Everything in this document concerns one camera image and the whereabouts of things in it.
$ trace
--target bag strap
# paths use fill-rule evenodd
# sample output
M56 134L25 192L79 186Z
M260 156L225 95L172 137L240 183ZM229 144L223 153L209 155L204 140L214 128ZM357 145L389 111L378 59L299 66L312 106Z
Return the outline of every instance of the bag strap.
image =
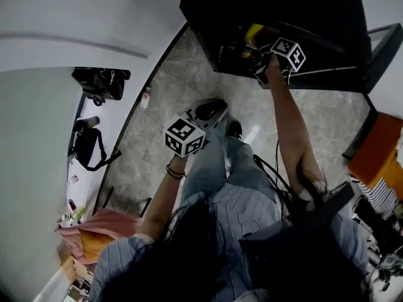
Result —
M93 168L88 167L88 166L84 167L88 171L97 171L99 168L103 167L104 165L107 165L107 164L111 163L112 161L116 160L117 158L119 158L122 155L121 151L118 150L117 153L115 153L114 155L111 155L111 157L109 159L105 160L106 159L106 152L104 150L103 143L102 143L102 133L97 128L93 128L93 130L94 130L94 134L98 137L99 149L101 150L101 160Z

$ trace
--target black and white striped fabric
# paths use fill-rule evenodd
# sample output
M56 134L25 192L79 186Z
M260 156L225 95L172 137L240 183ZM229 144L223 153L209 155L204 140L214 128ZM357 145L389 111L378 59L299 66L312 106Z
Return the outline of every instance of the black and white striped fabric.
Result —
M381 178L377 185L370 189L360 180L350 176L351 182L359 185L363 194L368 198L372 208L384 220L393 215L396 206L399 204L395 188L388 188L385 179Z

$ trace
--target striped cloth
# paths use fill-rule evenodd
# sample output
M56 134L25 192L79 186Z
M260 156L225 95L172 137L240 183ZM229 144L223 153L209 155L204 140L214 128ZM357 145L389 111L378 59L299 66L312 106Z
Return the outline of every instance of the striped cloth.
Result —
M196 202L201 194L191 196L183 205ZM227 265L219 274L219 279L224 281L225 287L212 298L212 301L262 300L262 296L267 297L268 293L252 282L247 256L243 253L238 239L247 233L257 232L270 225L274 226L275 223L281 224L278 223L280 216L274 191L273 196L268 197L259 191L226 184L210 200L216 209L222 229L218 234L218 242L222 245L225 239L227 259ZM365 273L368 256L364 241L358 235L358 224L339 212L331 223L331 230L343 254ZM95 270L90 301L98 301L103 284L108 282L111 274L124 272L139 248L150 243L144 236L135 236L121 238L104 249Z
M373 210L384 220L387 220L394 214L396 206L399 204L396 190L388 188L385 179L381 178L374 188L366 187L360 180L350 176L351 182L357 184L362 193L368 198Z

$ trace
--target white cube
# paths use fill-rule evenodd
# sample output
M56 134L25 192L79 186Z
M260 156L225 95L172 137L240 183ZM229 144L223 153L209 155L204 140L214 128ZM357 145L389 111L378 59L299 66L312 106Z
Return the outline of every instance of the white cube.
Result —
M271 46L270 51L287 58L294 72L298 72L305 59L307 59L298 43L282 37L277 39L273 46Z
M182 158L200 149L205 136L203 130L178 115L174 115L164 129L165 145Z

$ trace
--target person's right hand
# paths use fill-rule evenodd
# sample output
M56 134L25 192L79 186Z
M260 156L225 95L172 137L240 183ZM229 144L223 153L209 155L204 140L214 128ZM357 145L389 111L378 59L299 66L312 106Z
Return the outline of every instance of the person's right hand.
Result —
M278 61L277 55L275 53L272 53L269 59L269 64L267 65L264 73L266 74L266 77L270 80L270 76L278 72L281 73L280 63Z

